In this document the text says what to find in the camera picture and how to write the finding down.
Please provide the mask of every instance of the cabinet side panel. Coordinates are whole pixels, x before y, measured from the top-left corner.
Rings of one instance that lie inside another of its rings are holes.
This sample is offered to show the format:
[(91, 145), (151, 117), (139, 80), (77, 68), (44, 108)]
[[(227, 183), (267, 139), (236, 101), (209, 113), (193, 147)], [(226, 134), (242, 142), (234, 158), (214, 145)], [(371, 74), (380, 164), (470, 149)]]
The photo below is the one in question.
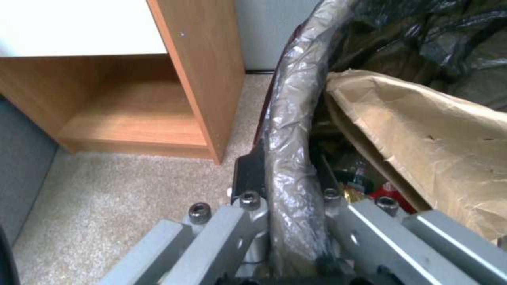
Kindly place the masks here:
[(244, 79), (233, 0), (147, 0), (213, 159), (220, 163)]

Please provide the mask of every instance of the white wall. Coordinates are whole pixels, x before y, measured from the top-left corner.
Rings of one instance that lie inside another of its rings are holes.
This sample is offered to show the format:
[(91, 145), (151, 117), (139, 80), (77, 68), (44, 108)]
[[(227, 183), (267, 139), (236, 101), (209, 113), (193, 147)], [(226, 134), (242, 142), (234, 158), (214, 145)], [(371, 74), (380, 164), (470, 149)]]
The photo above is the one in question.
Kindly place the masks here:
[(283, 47), (319, 0), (236, 0), (246, 69), (275, 69)]
[(0, 56), (166, 53), (145, 0), (0, 0)]

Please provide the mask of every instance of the plastic wrap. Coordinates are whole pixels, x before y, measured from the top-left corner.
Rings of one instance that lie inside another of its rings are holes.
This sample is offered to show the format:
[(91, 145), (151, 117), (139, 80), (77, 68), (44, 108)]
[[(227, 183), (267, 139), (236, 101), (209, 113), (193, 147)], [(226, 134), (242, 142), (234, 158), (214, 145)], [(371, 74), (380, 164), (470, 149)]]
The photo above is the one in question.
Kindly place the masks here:
[[(328, 71), (367, 69), (504, 108), (506, 48), (495, 40), (507, 26), (504, 2), (323, 0), (298, 27), (279, 61), (261, 128), (277, 275), (314, 274), (330, 252), (308, 154)], [(496, 93), (483, 96), (488, 90)]]
[(286, 47), (275, 75), (264, 136), (277, 275), (314, 274), (314, 262), (328, 252), (323, 200), (308, 156), (308, 136), (333, 39), (337, 28), (351, 17), (353, 1), (321, 2)]

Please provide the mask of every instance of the wooden cabinet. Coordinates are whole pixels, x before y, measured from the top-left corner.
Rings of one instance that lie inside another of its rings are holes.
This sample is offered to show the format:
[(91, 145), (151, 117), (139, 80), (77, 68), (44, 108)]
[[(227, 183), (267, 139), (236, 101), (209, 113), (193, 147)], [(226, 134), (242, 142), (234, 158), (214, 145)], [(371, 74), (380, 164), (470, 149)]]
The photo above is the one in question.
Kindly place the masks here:
[[(121, 47), (115, 54), (114, 43), (108, 43), (108, 52), (86, 56), (65, 51), (11, 56), (4, 51), (0, 92), (70, 152), (187, 156), (220, 163), (244, 77), (234, 2), (147, 4), (167, 53), (156, 52), (157, 43), (140, 48), (141, 54), (124, 54)], [(2, 43), (5, 34), (0, 30), (0, 48), (9, 46)]]

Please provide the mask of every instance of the white cabinet top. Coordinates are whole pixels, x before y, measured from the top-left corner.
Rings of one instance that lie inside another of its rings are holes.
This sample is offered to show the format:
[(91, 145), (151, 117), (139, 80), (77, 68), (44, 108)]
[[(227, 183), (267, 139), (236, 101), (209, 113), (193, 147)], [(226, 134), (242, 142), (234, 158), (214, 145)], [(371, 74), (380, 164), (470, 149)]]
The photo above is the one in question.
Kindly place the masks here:
[(0, 0), (0, 56), (160, 53), (145, 0)]

